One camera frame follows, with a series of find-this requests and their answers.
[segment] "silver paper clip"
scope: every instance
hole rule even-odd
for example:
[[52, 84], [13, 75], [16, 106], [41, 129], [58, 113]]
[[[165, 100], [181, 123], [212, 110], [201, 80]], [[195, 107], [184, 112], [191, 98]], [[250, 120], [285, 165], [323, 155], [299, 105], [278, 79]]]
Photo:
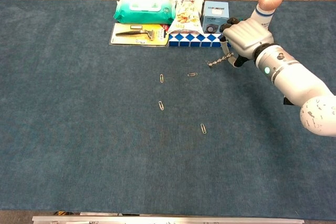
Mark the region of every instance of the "silver paper clip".
[[201, 123], [201, 129], [202, 129], [203, 134], [206, 134], [206, 129], [203, 123]]
[[159, 106], [160, 106], [160, 110], [164, 110], [164, 107], [161, 101], [159, 101]]

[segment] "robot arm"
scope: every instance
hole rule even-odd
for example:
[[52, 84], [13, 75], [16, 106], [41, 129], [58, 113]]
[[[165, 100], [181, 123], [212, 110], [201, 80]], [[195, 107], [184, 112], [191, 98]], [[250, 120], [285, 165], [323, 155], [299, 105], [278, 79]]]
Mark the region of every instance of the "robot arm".
[[229, 58], [234, 67], [254, 60], [256, 67], [294, 105], [300, 106], [302, 125], [314, 134], [336, 137], [336, 97], [326, 84], [281, 46], [255, 20], [227, 26], [223, 35], [237, 51]]

